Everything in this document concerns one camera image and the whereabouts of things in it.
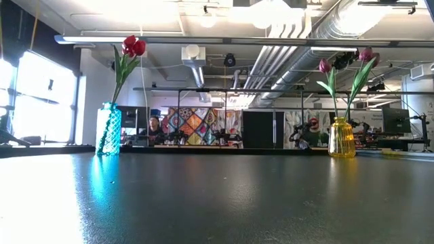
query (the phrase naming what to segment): teal glass vase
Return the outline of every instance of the teal glass vase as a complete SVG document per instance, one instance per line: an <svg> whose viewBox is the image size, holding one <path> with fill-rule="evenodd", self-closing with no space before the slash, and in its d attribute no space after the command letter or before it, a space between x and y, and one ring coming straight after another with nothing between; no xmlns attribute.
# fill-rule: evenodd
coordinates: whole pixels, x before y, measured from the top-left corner
<svg viewBox="0 0 434 244"><path fill-rule="evenodd" d="M116 108L117 104L103 103L98 109L96 124L96 154L118 155L121 146L122 113Z"/></svg>

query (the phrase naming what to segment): tulip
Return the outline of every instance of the tulip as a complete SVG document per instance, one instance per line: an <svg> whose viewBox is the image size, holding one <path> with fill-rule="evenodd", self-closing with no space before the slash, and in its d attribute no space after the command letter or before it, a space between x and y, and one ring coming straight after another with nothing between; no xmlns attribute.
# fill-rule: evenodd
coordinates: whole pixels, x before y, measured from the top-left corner
<svg viewBox="0 0 434 244"><path fill-rule="evenodd" d="M372 68L375 68L378 63L380 62L380 54L379 53L373 53L372 58L376 58L374 63L372 64Z"/></svg>
<svg viewBox="0 0 434 244"><path fill-rule="evenodd" d="M372 59L372 48L367 47L365 48L360 54L359 59L363 62L369 62Z"/></svg>
<svg viewBox="0 0 434 244"><path fill-rule="evenodd" d="M122 54L123 55L128 55L130 58L134 57L134 52L133 52L132 48L124 47L122 49Z"/></svg>
<svg viewBox="0 0 434 244"><path fill-rule="evenodd" d="M319 71L321 71L322 73L328 73L331 71L331 69L332 65L330 65L330 63L325 58L319 61Z"/></svg>
<svg viewBox="0 0 434 244"><path fill-rule="evenodd" d="M137 56L144 54L146 43L144 41L137 41L133 46L133 51Z"/></svg>
<svg viewBox="0 0 434 244"><path fill-rule="evenodd" d="M134 44L136 43L136 37L134 35L129 36L127 38L125 38L125 40L123 40L123 45L126 48L133 48Z"/></svg>

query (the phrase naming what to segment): black door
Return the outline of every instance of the black door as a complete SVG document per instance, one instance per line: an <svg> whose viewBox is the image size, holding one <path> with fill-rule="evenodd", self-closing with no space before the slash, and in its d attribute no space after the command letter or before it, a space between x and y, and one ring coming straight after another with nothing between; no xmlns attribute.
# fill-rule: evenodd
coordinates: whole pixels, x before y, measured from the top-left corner
<svg viewBox="0 0 434 244"><path fill-rule="evenodd" d="M273 148L273 112L243 112L244 148ZM276 148L283 148L283 112L276 113Z"/></svg>

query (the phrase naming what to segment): speaker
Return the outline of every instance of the speaker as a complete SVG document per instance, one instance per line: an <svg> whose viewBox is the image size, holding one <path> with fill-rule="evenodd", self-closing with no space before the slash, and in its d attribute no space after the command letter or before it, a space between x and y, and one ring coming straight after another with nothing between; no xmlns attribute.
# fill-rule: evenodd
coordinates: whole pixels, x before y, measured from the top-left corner
<svg viewBox="0 0 434 244"><path fill-rule="evenodd" d="M233 54L227 54L226 58L224 59L223 64L226 67L234 67L235 66L235 57Z"/></svg>

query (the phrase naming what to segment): black table surface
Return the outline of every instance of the black table surface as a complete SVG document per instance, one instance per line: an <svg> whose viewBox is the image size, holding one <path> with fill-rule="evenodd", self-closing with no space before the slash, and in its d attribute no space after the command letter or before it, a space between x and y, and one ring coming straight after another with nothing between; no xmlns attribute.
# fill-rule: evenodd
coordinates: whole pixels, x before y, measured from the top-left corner
<svg viewBox="0 0 434 244"><path fill-rule="evenodd" d="M434 243L434 163L92 153L0 159L0 243Z"/></svg>

